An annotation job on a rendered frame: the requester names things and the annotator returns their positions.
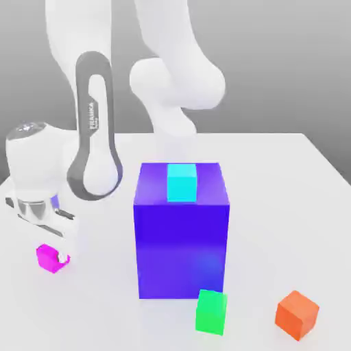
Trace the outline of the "small cyan cube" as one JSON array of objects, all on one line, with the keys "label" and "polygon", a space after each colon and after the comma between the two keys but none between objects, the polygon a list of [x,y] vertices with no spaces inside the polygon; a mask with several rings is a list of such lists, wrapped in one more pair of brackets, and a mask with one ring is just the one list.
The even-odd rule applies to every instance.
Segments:
[{"label": "small cyan cube", "polygon": [[194,163],[169,163],[167,165],[167,201],[197,201],[197,168]]}]

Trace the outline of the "small green cube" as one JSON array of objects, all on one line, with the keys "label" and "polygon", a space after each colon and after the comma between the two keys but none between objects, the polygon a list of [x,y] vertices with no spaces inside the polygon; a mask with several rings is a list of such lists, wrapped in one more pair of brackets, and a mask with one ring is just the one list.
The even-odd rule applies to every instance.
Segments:
[{"label": "small green cube", "polygon": [[223,335],[228,296],[225,293],[201,289],[199,291],[195,329],[214,335]]}]

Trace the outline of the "small magenta cube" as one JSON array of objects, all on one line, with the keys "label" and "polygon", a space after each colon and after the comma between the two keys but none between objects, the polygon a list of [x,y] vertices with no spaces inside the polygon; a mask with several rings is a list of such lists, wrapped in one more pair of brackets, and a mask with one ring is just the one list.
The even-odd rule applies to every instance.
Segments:
[{"label": "small magenta cube", "polygon": [[42,244],[36,248],[36,256],[39,266],[53,274],[57,273],[70,262],[70,256],[67,256],[64,262],[60,262],[59,251],[46,244]]}]

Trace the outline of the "small orange cube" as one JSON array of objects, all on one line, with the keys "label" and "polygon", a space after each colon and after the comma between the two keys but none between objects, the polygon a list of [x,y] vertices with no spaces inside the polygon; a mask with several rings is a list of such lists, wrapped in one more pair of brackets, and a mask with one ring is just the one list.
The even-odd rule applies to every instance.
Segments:
[{"label": "small orange cube", "polygon": [[313,329],[318,313],[318,304],[294,290],[278,303],[275,324],[299,341]]}]

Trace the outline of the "large blue box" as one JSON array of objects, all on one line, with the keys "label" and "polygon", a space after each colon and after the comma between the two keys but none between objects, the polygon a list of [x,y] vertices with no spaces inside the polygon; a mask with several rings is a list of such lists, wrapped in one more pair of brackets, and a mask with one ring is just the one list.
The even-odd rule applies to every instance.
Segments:
[{"label": "large blue box", "polygon": [[223,290],[230,202],[219,164],[197,164],[195,203],[169,203],[167,164],[144,162],[133,207],[141,299]]}]

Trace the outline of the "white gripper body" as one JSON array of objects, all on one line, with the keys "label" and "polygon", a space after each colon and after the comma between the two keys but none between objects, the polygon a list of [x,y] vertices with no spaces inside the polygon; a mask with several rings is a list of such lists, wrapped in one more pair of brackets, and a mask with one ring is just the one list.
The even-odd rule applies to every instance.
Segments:
[{"label": "white gripper body", "polygon": [[64,256],[75,256],[79,227],[76,218],[69,219],[54,213],[33,223],[20,214],[17,216],[31,226],[29,237],[33,243],[46,244]]}]

